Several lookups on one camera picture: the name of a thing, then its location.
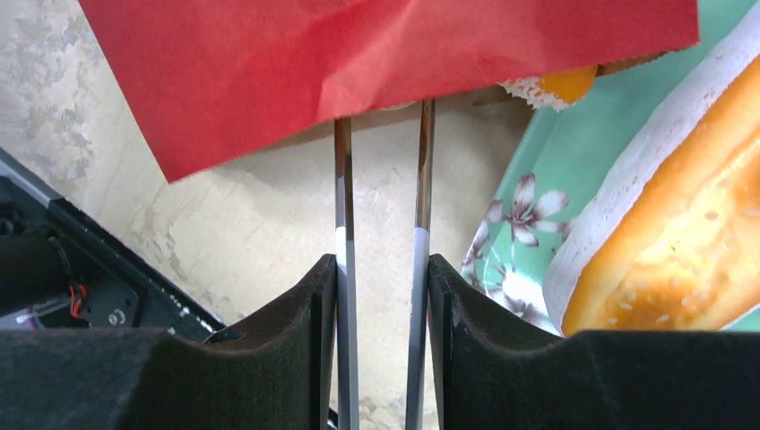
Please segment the yellow object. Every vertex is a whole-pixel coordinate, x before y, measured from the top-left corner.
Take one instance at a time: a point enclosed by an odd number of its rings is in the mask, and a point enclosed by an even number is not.
[[[598,67],[583,67],[552,73],[538,78],[524,78],[501,84],[510,94],[528,100],[534,108],[567,108],[592,88]]]
[[[719,330],[758,304],[760,56],[660,164],[585,265],[562,332]]]

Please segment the table surface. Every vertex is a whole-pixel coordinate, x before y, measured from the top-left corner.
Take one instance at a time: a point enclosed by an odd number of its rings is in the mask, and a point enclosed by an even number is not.
[[[0,10],[10,11],[0,16],[0,145],[224,322],[333,252],[327,125],[168,185],[76,1],[0,0]],[[402,428],[418,111],[354,121],[365,430]],[[530,114],[518,101],[440,103],[433,253],[459,264]],[[425,428],[437,428],[427,361]]]

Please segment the bread loaf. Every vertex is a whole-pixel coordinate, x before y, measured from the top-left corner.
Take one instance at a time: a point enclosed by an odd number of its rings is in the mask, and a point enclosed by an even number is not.
[[[631,141],[544,297],[567,336],[719,330],[760,304],[760,4]]]

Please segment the floral pattern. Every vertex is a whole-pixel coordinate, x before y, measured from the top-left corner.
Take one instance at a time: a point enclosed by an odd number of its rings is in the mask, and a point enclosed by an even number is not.
[[[535,232],[559,234],[565,242],[570,234],[573,222],[560,222],[548,219],[568,204],[567,195],[558,190],[549,190],[538,199],[535,198],[536,176],[533,173],[522,176],[514,189],[512,203],[508,211],[501,200],[494,200],[488,206],[486,217],[480,223],[478,232],[472,241],[470,250],[462,261],[462,275],[478,291],[496,300],[513,314],[523,318],[528,323],[540,325],[545,318],[537,307],[519,297],[512,297],[505,292],[505,281],[508,275],[517,270],[515,247],[540,246]],[[499,254],[494,249],[489,230],[492,226],[506,223],[511,229],[511,249],[509,271]],[[487,282],[479,278],[476,262],[483,261],[490,269],[500,275],[499,282]]]

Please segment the white crumbly edge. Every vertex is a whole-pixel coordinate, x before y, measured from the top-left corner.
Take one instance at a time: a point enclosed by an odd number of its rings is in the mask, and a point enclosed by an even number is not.
[[[660,164],[682,143],[729,84],[760,55],[760,2],[652,112],[608,172],[544,279],[549,319],[561,331],[581,270],[641,195]]]
[[[515,97],[525,99],[528,104],[534,108],[551,107],[555,110],[562,110],[569,105],[562,99],[550,92],[544,91],[539,86],[540,78],[522,78],[514,82],[500,83],[506,92],[512,94]]]

